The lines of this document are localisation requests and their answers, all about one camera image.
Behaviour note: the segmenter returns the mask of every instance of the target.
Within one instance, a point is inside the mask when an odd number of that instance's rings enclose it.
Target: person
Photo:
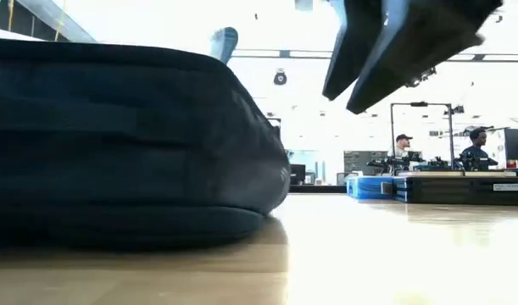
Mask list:
[[[471,155],[476,158],[486,158],[488,159],[488,154],[482,150],[485,144],[487,144],[487,130],[484,128],[476,128],[470,132],[470,140],[471,146],[467,147],[462,151],[461,155],[467,156]],[[480,166],[479,170],[487,170],[488,165]]]
[[[396,145],[394,146],[394,153],[393,149],[390,148],[388,151],[388,157],[407,157],[408,152],[405,150],[406,148],[411,147],[411,144],[409,140],[412,140],[413,138],[411,136],[406,136],[405,134],[401,134],[396,137]]]

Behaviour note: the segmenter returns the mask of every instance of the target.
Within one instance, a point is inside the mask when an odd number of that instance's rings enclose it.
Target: monitor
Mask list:
[[[518,129],[505,130],[505,158],[518,160]]]
[[[291,164],[291,185],[300,186],[306,180],[306,165]]]

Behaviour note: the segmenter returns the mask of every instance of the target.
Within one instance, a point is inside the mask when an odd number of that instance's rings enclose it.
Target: metal frame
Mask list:
[[[235,49],[232,58],[278,58],[330,60],[332,51],[308,51],[287,49]],[[446,63],[518,64],[517,54],[506,53],[459,53],[445,60]]]
[[[59,22],[61,21],[61,16],[63,16],[63,24],[60,26],[61,34],[69,41],[88,43],[96,42],[91,34],[84,30],[67,13],[63,12],[63,9],[61,9],[53,0],[16,1],[53,29],[59,28]]]
[[[391,103],[391,137],[393,140],[393,153],[396,151],[396,142],[394,138],[394,106],[410,106],[410,107],[428,107],[428,106],[445,106],[448,113],[448,139],[451,152],[451,169],[454,167],[454,144],[453,144],[453,105],[450,103]]]

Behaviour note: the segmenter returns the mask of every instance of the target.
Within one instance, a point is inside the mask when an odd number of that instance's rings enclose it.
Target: white ceiling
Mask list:
[[[171,47],[195,53],[207,53],[210,36],[223,26],[238,29],[240,49],[331,51],[338,27],[337,16],[321,1],[316,1],[312,14],[295,11],[293,0],[55,0],[55,3],[100,42]],[[496,23],[498,17],[492,16],[482,27],[484,44],[469,52],[518,53],[518,0],[505,0],[501,14],[502,22]],[[398,90],[359,117],[344,110],[350,90],[334,103],[321,96],[327,60],[234,58],[229,66],[265,112],[284,116],[301,130],[305,125],[321,124],[333,130],[367,126],[370,133],[381,133],[389,126],[391,102],[420,100],[463,104],[466,115],[456,117],[457,128],[472,122],[515,124],[512,119],[518,118],[518,64],[442,64],[437,67],[438,75],[428,82],[415,89]],[[287,72],[285,86],[272,84],[279,68]],[[315,122],[321,111],[329,119]],[[408,128],[410,125],[410,128],[423,125],[427,129],[438,128],[444,122],[440,119],[441,112],[433,108],[407,108],[397,114],[401,118],[398,124],[406,124]]]

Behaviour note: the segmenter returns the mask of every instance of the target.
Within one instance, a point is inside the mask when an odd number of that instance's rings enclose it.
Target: black rubber pad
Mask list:
[[[340,19],[340,30],[323,95],[331,100],[359,77],[382,28],[381,0],[336,0],[332,6]]]
[[[347,109],[360,114],[425,70],[481,44],[476,32],[500,5],[497,0],[486,5],[461,5],[452,0],[385,0],[388,21],[362,69]]]

